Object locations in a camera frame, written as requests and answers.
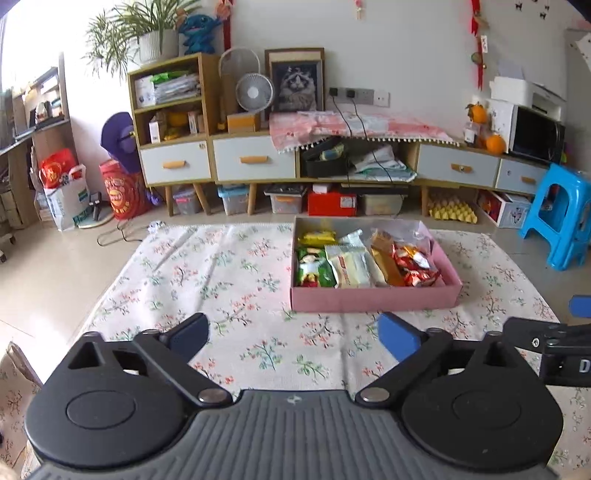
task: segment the cat portrait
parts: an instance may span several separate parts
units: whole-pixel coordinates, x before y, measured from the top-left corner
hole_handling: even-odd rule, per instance
[[[310,112],[322,108],[316,63],[274,63],[272,76],[274,111]]]

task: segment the blue plastic stool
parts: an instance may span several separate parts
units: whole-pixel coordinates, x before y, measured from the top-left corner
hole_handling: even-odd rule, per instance
[[[541,210],[552,185],[561,188],[549,212]],[[519,231],[525,238],[530,230],[536,230],[550,243],[547,264],[555,270],[566,270],[574,258],[583,265],[591,240],[591,219],[582,219],[591,202],[591,184],[581,175],[552,164],[543,178],[534,203]]]

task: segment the printer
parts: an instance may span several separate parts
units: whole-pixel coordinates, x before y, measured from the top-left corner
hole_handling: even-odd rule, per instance
[[[530,108],[560,123],[566,120],[566,101],[541,85],[510,77],[495,77],[490,86],[493,100]]]

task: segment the blue plush toy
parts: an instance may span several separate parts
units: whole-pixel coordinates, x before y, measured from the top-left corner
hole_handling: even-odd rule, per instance
[[[187,48],[185,55],[191,53],[214,53],[212,46],[213,31],[222,25],[222,20],[207,15],[191,15],[182,23],[178,31],[188,37],[183,45]]]

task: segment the plastic storage box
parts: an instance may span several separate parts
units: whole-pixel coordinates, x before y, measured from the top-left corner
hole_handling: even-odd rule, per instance
[[[223,201],[226,215],[237,215],[248,211],[248,187],[236,185],[235,187],[218,187],[217,195]]]
[[[397,215],[402,208],[402,195],[362,195],[365,215]]]
[[[194,215],[202,210],[197,194],[192,188],[179,190],[173,195],[173,199],[181,215]]]
[[[301,213],[307,188],[302,185],[275,185],[265,189],[271,197],[273,213]]]

